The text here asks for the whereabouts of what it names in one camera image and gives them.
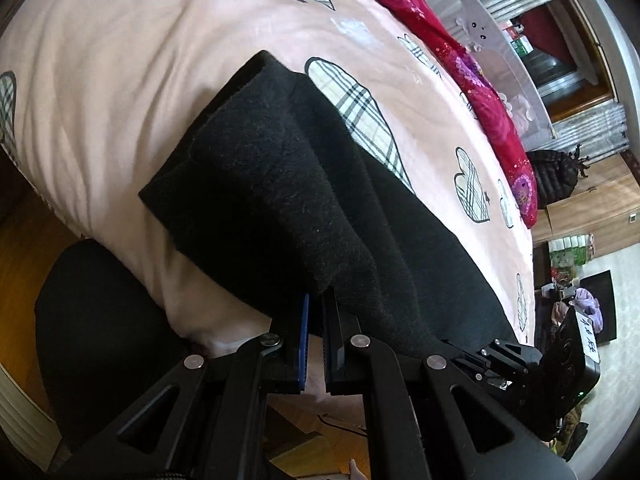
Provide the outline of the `black pants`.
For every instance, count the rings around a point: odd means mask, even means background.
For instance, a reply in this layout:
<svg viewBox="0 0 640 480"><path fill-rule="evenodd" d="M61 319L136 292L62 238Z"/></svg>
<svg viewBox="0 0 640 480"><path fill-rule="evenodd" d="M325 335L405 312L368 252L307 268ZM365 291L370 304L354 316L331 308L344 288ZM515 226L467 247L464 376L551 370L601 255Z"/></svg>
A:
<svg viewBox="0 0 640 480"><path fill-rule="evenodd" d="M271 54L248 60L186 130L141 207L207 284L270 320L354 312L405 356L447 339L476 351L514 330L462 245L360 148L329 100ZM40 370L79 451L193 344L96 240L58 257L36 301Z"/></svg>

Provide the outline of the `black puffer jacket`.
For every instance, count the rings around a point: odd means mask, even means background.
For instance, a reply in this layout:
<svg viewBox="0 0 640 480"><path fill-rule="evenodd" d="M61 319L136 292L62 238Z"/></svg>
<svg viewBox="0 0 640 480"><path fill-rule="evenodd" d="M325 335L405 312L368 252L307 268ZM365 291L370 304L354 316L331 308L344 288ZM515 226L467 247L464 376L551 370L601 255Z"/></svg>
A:
<svg viewBox="0 0 640 480"><path fill-rule="evenodd" d="M589 157L580 156L580 145L572 152L530 151L527 158L536 178L539 209L569 198L590 168Z"/></svg>

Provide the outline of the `grey curtain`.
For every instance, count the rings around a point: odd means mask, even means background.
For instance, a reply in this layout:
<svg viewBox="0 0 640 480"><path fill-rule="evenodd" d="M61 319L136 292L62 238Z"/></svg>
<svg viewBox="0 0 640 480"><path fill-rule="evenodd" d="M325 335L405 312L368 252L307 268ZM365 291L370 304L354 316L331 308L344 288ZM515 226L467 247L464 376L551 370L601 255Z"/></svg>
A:
<svg viewBox="0 0 640 480"><path fill-rule="evenodd" d="M604 52L576 0L480 0L511 41L548 110L553 138L538 148L582 144L596 155L629 144L627 113L615 94ZM446 7L447 21L461 6ZM514 117L518 130L529 112Z"/></svg>

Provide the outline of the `grey bed guard rail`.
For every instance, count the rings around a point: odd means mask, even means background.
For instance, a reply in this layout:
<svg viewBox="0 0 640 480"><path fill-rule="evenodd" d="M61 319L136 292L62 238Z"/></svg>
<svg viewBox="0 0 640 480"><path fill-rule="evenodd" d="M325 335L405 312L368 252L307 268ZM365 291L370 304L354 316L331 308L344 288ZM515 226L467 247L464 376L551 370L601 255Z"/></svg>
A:
<svg viewBox="0 0 640 480"><path fill-rule="evenodd" d="M514 117L521 112L529 112L529 126L518 130L526 151L533 151L540 144L553 138L553 127L548 110L538 93L532 77L521 58L511 47L498 22L480 0L458 0L459 12L454 12L454 20L441 18L442 24L453 24L461 30L456 36L465 44L483 70L486 79L506 97L513 106Z"/></svg>

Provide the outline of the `pink heart-patterned duvet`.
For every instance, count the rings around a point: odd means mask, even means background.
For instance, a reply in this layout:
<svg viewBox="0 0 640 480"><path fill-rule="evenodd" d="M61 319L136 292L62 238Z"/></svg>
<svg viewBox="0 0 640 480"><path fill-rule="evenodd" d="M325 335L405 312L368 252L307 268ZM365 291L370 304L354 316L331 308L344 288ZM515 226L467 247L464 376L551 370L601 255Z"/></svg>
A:
<svg viewBox="0 0 640 480"><path fill-rule="evenodd" d="M1 37L1 144L75 232L223 356L268 318L179 254L140 190L255 53L306 74L454 234L522 344L532 237L484 132L432 48L374 0L18 0Z"/></svg>

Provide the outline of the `wooden wardrobe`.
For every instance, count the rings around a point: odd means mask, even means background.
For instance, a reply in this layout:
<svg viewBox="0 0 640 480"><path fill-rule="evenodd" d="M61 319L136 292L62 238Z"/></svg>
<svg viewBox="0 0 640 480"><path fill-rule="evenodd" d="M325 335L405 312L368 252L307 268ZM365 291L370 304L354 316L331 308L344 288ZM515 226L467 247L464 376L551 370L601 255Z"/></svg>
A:
<svg viewBox="0 0 640 480"><path fill-rule="evenodd" d="M556 238L590 235L594 258L637 244L639 183L623 155L592 164L570 197L538 212L532 233L536 246Z"/></svg>

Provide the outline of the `red floral quilt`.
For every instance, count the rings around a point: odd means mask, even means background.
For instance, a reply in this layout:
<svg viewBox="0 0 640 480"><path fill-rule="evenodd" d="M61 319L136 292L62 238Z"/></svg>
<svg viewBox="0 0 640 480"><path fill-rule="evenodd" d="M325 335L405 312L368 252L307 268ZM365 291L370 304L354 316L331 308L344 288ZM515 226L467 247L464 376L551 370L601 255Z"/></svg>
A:
<svg viewBox="0 0 640 480"><path fill-rule="evenodd" d="M375 0L436 56L472 106L502 168L524 224L537 221L537 181L518 130L472 54L449 35L425 0Z"/></svg>

